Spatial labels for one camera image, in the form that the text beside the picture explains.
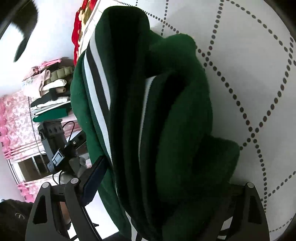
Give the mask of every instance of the green fabric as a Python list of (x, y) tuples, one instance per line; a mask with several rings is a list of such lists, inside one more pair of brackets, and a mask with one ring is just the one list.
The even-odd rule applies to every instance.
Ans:
[(146, 240), (196, 240), (239, 157), (236, 143), (211, 136), (209, 87), (195, 51), (188, 35), (150, 31), (142, 10), (110, 7), (75, 68), (71, 102), (90, 158), (110, 163), (100, 197), (133, 241), (125, 212)]
[(53, 71), (50, 74), (50, 78), (44, 82), (44, 85), (47, 85), (59, 79), (65, 79), (67, 76), (71, 75), (73, 72), (74, 72), (74, 66), (63, 67), (61, 69)]
[(42, 122), (47, 120), (59, 119), (68, 116), (68, 112), (66, 108), (58, 108), (46, 111), (37, 117), (33, 118), (34, 122)]

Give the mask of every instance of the white garment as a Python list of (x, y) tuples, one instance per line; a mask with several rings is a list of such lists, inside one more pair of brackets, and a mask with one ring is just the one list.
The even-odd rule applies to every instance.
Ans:
[(41, 107), (45, 107), (45, 106), (49, 106), (49, 105), (52, 105), (52, 104), (60, 104), (60, 103), (64, 103), (64, 102), (67, 102), (69, 100), (69, 97), (59, 97), (57, 98), (57, 100), (50, 100), (44, 104), (38, 104), (37, 105), (37, 108), (41, 108)]
[(51, 88), (62, 87), (62, 86), (65, 86), (66, 84), (67, 84), (67, 81), (66, 80), (59, 79), (59, 80), (56, 80), (54, 82), (51, 82), (51, 83), (45, 85), (42, 88), (42, 91), (49, 90)]

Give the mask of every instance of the person's skin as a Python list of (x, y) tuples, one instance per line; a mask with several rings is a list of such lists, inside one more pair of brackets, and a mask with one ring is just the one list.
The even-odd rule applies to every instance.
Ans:
[(68, 223), (71, 222), (71, 218), (70, 218), (68, 208), (67, 208), (67, 206), (66, 206), (66, 204), (64, 202), (60, 202), (60, 205), (61, 205), (61, 210), (62, 210), (62, 213), (63, 213), (63, 218), (65, 220), (65, 224), (68, 224)]

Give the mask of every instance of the wall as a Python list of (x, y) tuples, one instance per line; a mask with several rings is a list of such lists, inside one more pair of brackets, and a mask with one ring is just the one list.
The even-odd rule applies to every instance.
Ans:
[(10, 171), (8, 163), (0, 150), (0, 199), (14, 199), (24, 201), (17, 184)]
[(75, 14), (82, 0), (35, 0), (38, 23), (20, 59), (13, 63), (22, 34), (10, 25), (0, 40), (0, 96), (20, 90), (29, 68), (61, 57), (73, 59)]

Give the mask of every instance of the pink curtain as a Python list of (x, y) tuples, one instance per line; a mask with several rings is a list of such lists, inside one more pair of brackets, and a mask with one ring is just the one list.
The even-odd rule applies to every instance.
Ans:
[[(77, 120), (74, 120), (74, 122), (74, 132), (81, 130)], [(0, 142), (2, 142), (6, 159), (10, 159), (11, 163), (23, 161), (39, 154), (38, 147), (44, 153), (38, 134), (39, 124), (33, 122), (36, 142), (30, 120), (28, 97), (19, 91), (0, 99)], [(70, 135), (72, 127), (71, 124), (65, 126), (66, 137)]]

